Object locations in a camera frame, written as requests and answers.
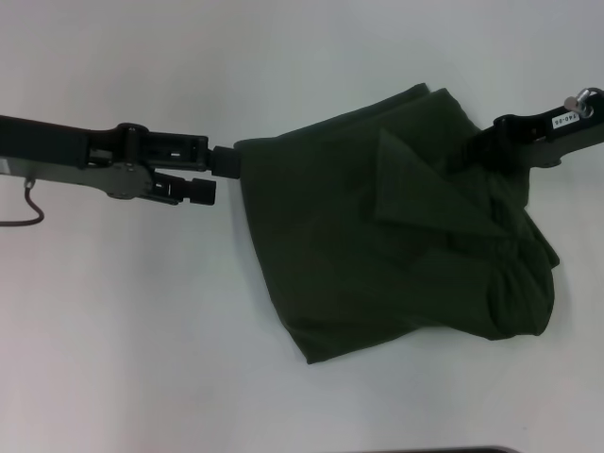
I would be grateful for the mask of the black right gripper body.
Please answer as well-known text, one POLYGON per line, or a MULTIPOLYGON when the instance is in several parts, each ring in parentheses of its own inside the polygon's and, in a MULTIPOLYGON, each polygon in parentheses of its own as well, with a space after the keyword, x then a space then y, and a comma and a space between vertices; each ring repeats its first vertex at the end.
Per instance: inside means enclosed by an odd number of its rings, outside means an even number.
POLYGON ((570 153, 603 143, 603 98, 569 97, 564 104, 531 115, 505 115, 505 150, 512 169, 548 168, 570 153))

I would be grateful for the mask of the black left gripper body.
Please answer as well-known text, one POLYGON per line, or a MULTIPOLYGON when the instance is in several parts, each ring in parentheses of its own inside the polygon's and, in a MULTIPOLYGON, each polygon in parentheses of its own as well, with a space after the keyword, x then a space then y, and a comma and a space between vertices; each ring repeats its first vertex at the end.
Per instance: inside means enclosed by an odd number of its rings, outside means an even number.
POLYGON ((90 187, 117 199, 147 195, 152 172, 139 160, 145 131, 132 125, 89 130, 3 116, 1 173, 90 187))

